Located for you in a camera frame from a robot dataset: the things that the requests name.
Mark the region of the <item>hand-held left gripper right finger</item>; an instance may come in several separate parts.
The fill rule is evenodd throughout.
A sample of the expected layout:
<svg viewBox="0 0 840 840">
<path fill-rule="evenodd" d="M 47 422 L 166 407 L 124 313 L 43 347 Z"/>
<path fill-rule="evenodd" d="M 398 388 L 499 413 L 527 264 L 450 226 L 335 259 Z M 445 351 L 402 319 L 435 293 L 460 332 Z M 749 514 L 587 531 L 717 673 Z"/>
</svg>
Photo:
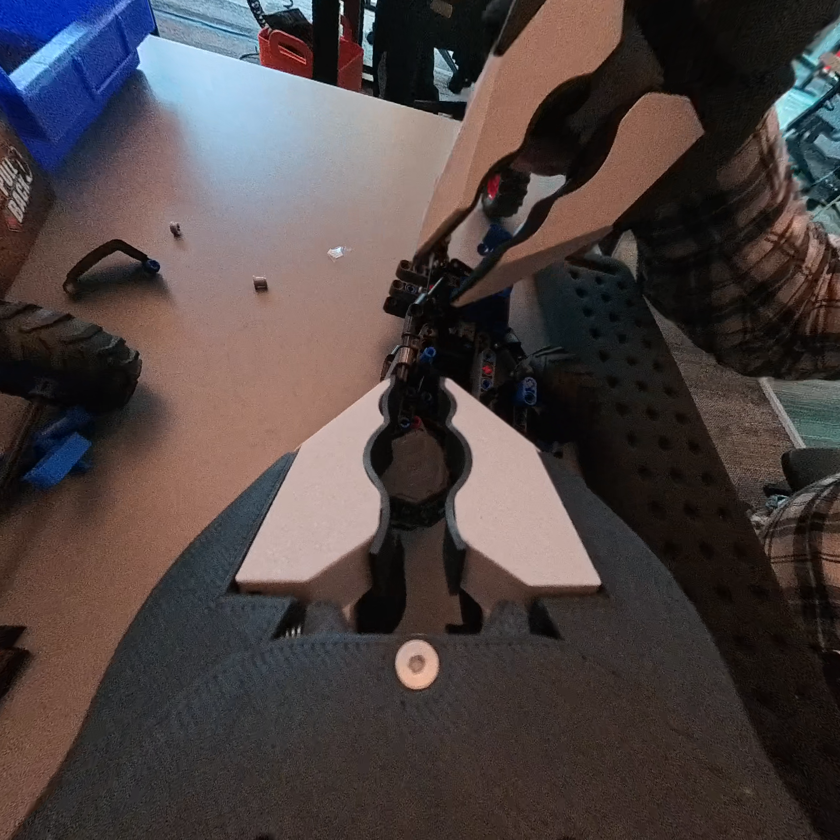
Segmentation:
<svg viewBox="0 0 840 840">
<path fill-rule="evenodd" d="M 483 610 L 596 593 L 602 580 L 537 447 L 453 380 L 441 388 L 465 451 L 448 500 L 459 587 Z"/>
</svg>

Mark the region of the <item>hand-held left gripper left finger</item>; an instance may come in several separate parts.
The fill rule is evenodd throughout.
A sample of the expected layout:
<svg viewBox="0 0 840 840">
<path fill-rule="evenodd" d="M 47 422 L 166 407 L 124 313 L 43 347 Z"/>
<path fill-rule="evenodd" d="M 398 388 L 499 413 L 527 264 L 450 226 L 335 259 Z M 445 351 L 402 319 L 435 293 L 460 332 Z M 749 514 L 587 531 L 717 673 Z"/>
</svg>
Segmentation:
<svg viewBox="0 0 840 840">
<path fill-rule="evenodd" d="M 360 599 L 382 493 L 364 465 L 383 425 L 383 381 L 297 450 L 235 576 L 242 592 L 295 599 Z"/>
</svg>

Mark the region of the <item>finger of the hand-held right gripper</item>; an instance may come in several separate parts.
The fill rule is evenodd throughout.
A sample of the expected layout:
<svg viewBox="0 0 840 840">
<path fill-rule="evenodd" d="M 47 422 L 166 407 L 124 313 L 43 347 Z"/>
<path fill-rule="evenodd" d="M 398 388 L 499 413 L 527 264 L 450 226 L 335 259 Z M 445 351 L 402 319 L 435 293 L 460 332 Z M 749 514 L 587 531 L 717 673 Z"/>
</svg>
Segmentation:
<svg viewBox="0 0 840 840">
<path fill-rule="evenodd" d="M 541 118 L 579 111 L 623 35 L 622 1 L 511 2 L 427 206 L 415 257 L 435 252 Z"/>
<path fill-rule="evenodd" d="M 642 96 L 618 123 L 591 178 L 537 201 L 515 234 L 465 280 L 453 305 L 496 294 L 599 242 L 702 134 L 688 98 L 664 92 Z"/>
</svg>

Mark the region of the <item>toy truck chassis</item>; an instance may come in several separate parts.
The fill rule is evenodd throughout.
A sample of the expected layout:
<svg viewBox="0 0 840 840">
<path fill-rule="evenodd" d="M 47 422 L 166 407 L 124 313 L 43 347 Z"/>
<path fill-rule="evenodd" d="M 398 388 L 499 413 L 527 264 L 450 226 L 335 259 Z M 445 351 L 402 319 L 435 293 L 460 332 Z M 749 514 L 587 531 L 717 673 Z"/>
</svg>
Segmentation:
<svg viewBox="0 0 840 840">
<path fill-rule="evenodd" d="M 572 431 L 552 427 L 548 375 L 542 363 L 563 358 L 560 348 L 528 358 L 510 325 L 511 288 L 461 308 L 452 297 L 472 268 L 443 246 L 426 262 L 403 259 L 387 292 L 384 311 L 402 321 L 399 344 L 384 360 L 381 378 L 395 379 L 383 484 L 392 525 L 413 531 L 445 514 L 461 462 L 448 441 L 443 397 L 449 379 L 542 452 L 576 462 Z"/>
</svg>

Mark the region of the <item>person's right forearm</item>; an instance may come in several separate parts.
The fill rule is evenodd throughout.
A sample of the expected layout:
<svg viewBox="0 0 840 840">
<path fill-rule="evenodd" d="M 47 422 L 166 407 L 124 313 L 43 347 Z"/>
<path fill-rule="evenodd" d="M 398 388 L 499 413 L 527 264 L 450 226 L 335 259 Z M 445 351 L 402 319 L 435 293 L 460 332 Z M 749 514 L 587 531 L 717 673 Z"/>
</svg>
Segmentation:
<svg viewBox="0 0 840 840">
<path fill-rule="evenodd" d="M 806 209 L 775 108 L 708 188 L 629 229 L 646 299 L 720 365 L 838 380 L 838 236 Z"/>
</svg>

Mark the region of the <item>grey desk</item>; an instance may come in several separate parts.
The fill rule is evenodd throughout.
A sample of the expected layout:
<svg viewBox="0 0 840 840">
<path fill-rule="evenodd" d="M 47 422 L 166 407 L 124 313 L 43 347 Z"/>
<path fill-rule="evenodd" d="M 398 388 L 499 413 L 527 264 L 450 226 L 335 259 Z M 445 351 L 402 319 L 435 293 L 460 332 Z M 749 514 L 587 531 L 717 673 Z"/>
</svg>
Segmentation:
<svg viewBox="0 0 840 840">
<path fill-rule="evenodd" d="M 2 838 L 49 785 L 176 557 L 375 383 L 393 332 L 387 275 L 414 248 L 454 131 L 148 38 L 59 170 L 18 295 L 58 309 L 70 263 L 111 236 L 148 248 L 163 278 L 69 306 L 140 350 L 141 386 L 104 424 L 90 473 L 2 516 L 2 623 L 26 625 L 33 654 L 2 700 Z M 352 253 L 331 261 L 339 245 Z"/>
</svg>

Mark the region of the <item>black wheel with red hub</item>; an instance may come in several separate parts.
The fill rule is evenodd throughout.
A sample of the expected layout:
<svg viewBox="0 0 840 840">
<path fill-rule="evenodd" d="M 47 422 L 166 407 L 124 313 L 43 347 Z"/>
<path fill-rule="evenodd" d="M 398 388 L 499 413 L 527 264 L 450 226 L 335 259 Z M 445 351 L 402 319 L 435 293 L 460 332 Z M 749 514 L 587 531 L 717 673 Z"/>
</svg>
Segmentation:
<svg viewBox="0 0 840 840">
<path fill-rule="evenodd" d="M 512 167 L 492 175 L 480 198 L 484 215 L 494 222 L 516 216 L 528 194 L 530 180 L 528 172 Z"/>
</svg>

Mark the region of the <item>black tyre on axle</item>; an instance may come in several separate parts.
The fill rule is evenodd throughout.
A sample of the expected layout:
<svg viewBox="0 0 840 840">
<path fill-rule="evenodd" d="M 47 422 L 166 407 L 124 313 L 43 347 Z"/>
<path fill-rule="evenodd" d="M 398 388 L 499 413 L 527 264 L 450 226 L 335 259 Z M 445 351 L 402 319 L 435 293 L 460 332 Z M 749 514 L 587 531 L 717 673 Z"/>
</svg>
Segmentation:
<svg viewBox="0 0 840 840">
<path fill-rule="evenodd" d="M 537 384 L 533 428 L 546 445 L 572 443 L 585 416 L 589 372 L 574 353 L 546 347 L 526 359 Z"/>
<path fill-rule="evenodd" d="M 34 303 L 1 302 L 4 395 L 110 413 L 128 404 L 141 370 L 140 353 L 95 323 Z"/>
</svg>

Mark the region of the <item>red plastic canister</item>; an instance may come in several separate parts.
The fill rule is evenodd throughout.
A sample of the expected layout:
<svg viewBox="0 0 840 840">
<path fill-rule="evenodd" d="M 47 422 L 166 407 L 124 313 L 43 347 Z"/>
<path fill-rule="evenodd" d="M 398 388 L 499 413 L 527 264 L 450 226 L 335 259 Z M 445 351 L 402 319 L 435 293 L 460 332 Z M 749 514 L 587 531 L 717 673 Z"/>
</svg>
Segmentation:
<svg viewBox="0 0 840 840">
<path fill-rule="evenodd" d="M 338 87 L 361 92 L 364 51 L 352 38 L 347 19 L 340 18 L 341 34 L 338 54 Z M 258 35 L 259 63 L 263 67 L 312 79 L 312 50 L 299 38 L 284 31 L 263 27 Z"/>
</svg>

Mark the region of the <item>blue beam piece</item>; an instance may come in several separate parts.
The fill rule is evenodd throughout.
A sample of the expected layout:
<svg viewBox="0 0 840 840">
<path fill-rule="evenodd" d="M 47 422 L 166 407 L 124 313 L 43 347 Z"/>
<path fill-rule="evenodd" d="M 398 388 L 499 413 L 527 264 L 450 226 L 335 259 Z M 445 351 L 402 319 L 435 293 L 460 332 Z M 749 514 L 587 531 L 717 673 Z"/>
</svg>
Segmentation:
<svg viewBox="0 0 840 840">
<path fill-rule="evenodd" d="M 88 468 L 91 441 L 87 432 L 94 416 L 81 406 L 66 409 L 34 437 L 34 465 L 22 481 L 37 490 L 48 490 L 72 474 L 84 474 Z"/>
</svg>

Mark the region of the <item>person's plaid shirt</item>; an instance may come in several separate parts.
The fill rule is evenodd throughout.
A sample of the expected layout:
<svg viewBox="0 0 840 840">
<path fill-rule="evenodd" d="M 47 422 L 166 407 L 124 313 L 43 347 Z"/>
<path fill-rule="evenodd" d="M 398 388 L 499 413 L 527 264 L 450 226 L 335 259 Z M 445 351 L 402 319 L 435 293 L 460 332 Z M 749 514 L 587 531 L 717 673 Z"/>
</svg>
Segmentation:
<svg viewBox="0 0 840 840">
<path fill-rule="evenodd" d="M 771 512 L 760 531 L 782 594 L 810 644 L 839 651 L 839 475 L 805 488 Z"/>
</svg>

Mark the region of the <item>black arch piece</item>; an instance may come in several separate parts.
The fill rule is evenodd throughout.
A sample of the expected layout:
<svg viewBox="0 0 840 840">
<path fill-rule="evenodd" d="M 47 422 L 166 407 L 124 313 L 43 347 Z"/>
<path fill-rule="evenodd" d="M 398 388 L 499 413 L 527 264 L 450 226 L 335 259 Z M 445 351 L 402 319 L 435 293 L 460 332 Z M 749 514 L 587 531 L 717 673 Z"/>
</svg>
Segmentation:
<svg viewBox="0 0 840 840">
<path fill-rule="evenodd" d="M 93 267 L 115 254 L 122 254 L 136 261 L 148 275 L 156 276 L 161 272 L 161 263 L 120 238 L 113 238 L 92 249 L 81 257 L 66 273 L 62 290 L 69 298 L 81 293 L 81 279 Z"/>
</svg>

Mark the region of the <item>blue storage bin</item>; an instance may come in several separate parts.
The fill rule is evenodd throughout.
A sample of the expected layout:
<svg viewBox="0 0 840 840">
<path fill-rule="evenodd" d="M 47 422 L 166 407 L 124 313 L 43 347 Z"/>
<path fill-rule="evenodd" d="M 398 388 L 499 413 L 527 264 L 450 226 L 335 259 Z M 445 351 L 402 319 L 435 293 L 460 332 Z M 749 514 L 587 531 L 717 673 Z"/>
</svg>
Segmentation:
<svg viewBox="0 0 840 840">
<path fill-rule="evenodd" d="M 2 1 L 2 112 L 47 172 L 139 66 L 148 1 Z"/>
</svg>

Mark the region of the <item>toy truck set box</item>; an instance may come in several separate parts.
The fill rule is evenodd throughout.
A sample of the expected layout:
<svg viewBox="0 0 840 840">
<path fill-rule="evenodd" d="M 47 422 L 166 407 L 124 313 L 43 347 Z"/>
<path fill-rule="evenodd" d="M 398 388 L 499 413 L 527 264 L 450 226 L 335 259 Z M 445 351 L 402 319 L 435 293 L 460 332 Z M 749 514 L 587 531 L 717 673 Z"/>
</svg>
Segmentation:
<svg viewBox="0 0 840 840">
<path fill-rule="evenodd" d="M 1 115 L 1 296 L 9 292 L 55 200 L 42 171 Z"/>
</svg>

